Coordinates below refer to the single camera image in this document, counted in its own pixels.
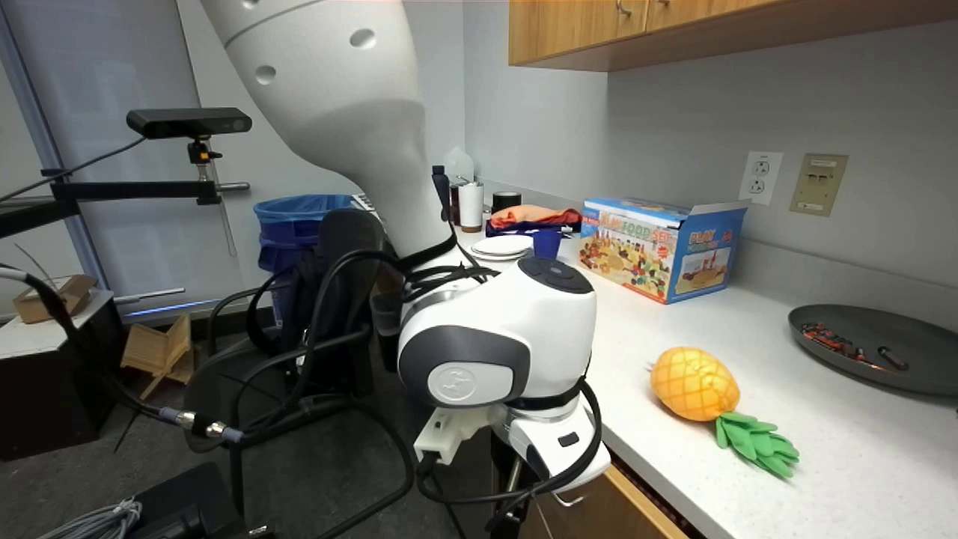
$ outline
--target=black chair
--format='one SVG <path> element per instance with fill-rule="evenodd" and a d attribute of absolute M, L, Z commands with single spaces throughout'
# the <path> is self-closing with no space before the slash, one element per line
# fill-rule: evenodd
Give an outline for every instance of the black chair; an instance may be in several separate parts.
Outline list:
<path fill-rule="evenodd" d="M 358 378 L 369 368 L 369 338 L 373 337 L 369 320 L 369 296 L 379 263 L 364 257 L 345 266 L 345 257 L 384 250 L 385 238 L 370 214 L 330 214 L 318 238 L 318 253 L 297 266 L 300 274 L 312 274 L 318 280 L 315 287 L 300 290 L 319 290 L 315 296 L 315 319 L 304 338 L 291 341 L 291 337 L 282 338 L 273 334 L 273 346 L 282 346 L 282 353 L 274 356 L 258 353 L 249 341 L 239 341 L 230 352 L 206 361 L 186 386 L 186 411 L 242 431 L 242 443 L 227 447 L 230 491 L 239 513 L 246 513 L 242 453 L 340 411 L 363 411 L 369 419 L 385 429 L 390 440 L 403 456 L 406 480 L 379 504 L 355 513 L 352 522 L 346 519 L 336 533 L 409 491 L 409 450 L 396 435 L 396 429 L 390 429 L 369 407 L 355 405 L 355 398 L 351 398 L 346 392 L 351 386 L 363 386 Z M 216 316 L 227 302 L 246 296 L 255 296 L 255 290 L 227 296 L 222 305 L 216 305 Z M 212 443 L 189 435 L 189 447 L 210 450 Z"/>

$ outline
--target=electrical outlet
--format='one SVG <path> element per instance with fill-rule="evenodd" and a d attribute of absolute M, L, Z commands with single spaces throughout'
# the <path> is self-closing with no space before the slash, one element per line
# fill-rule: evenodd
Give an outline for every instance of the electrical outlet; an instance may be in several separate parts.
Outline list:
<path fill-rule="evenodd" d="M 791 211 L 831 217 L 845 167 L 845 154 L 806 154 L 803 173 L 791 197 Z"/>
<path fill-rule="evenodd" d="M 782 154 L 747 154 L 743 170 L 740 202 L 771 203 L 779 182 Z"/>

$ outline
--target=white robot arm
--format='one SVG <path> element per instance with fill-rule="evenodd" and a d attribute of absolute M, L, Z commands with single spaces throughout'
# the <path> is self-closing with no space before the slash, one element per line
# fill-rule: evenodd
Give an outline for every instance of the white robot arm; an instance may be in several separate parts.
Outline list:
<path fill-rule="evenodd" d="M 369 196 L 397 257 L 456 257 L 426 160 L 402 0 L 203 0 L 203 9 L 273 128 L 292 154 Z M 596 296 L 583 275 L 556 260 L 521 260 L 487 284 L 450 284 L 409 302 L 397 374 L 453 419 L 456 411 L 487 411 L 495 431 L 554 476 L 599 437 L 577 392 L 592 323 Z M 426 437 L 447 450 L 447 435 Z M 604 464 L 599 450 L 566 486 Z"/>

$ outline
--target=floor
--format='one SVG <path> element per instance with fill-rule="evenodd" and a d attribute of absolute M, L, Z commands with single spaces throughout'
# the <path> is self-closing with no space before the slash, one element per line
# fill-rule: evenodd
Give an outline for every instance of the floor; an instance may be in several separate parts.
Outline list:
<path fill-rule="evenodd" d="M 153 402 L 176 405 L 179 389 L 164 384 Z M 409 440 L 426 414 L 406 407 L 396 378 L 378 378 L 373 405 Z M 54 531 L 81 513 L 134 497 L 194 464 L 216 461 L 225 474 L 225 453 L 189 453 L 179 431 L 153 419 L 134 419 L 116 407 L 99 440 L 54 450 L 17 461 L 0 461 L 0 539 L 30 539 Z M 358 414 L 345 414 L 249 453 L 246 522 L 268 524 L 274 536 L 318 536 L 340 516 L 370 504 L 397 483 L 397 459 L 385 437 Z M 463 447 L 442 488 L 457 495 L 492 491 L 487 437 Z M 463 536 L 487 536 L 486 506 L 456 513 Z M 447 506 L 426 501 L 417 488 L 370 522 L 345 533 L 351 539 L 456 539 Z"/>

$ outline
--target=pineapple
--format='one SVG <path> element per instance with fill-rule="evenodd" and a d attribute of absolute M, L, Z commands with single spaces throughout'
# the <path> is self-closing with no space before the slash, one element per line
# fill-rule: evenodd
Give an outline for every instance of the pineapple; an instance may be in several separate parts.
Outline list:
<path fill-rule="evenodd" d="M 716 423 L 722 450 L 734 450 L 779 480 L 794 476 L 800 450 L 771 423 L 736 414 L 740 384 L 713 353 L 700 349 L 664 352 L 653 365 L 653 392 L 688 423 Z"/>
<path fill-rule="evenodd" d="M 740 405 L 736 378 L 698 349 L 664 352 L 653 368 L 653 392 L 688 423 L 716 423 Z"/>

